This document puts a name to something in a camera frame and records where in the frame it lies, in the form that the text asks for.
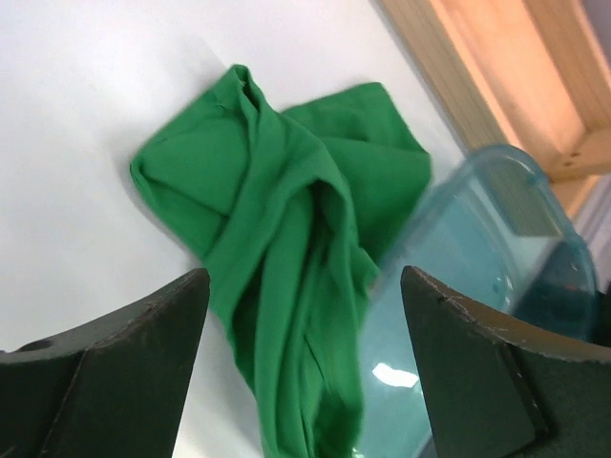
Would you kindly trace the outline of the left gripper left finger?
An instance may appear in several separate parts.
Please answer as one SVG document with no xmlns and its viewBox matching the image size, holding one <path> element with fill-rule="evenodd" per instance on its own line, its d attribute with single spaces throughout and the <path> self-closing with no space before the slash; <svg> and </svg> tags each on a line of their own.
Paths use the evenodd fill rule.
<svg viewBox="0 0 611 458">
<path fill-rule="evenodd" d="M 4 457 L 169 457 L 209 301 L 194 269 L 151 295 L 1 354 Z"/>
</svg>

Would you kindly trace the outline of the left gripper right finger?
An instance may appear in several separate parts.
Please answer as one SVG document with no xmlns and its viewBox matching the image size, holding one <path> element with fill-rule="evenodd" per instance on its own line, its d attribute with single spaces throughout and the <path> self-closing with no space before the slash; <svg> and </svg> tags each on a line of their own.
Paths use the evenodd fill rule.
<svg viewBox="0 0 611 458">
<path fill-rule="evenodd" d="M 609 347 L 523 322 L 416 267 L 401 291 L 437 456 L 609 456 Z"/>
</svg>

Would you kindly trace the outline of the green tank top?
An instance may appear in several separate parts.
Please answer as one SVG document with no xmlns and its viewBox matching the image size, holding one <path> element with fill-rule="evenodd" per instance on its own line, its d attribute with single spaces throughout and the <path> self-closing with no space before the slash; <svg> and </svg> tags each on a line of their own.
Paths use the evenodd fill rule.
<svg viewBox="0 0 611 458">
<path fill-rule="evenodd" d="M 235 65 L 144 144 L 130 174 L 209 272 L 264 455 L 349 457 L 369 294 L 432 177 L 385 87 L 277 111 Z"/>
</svg>

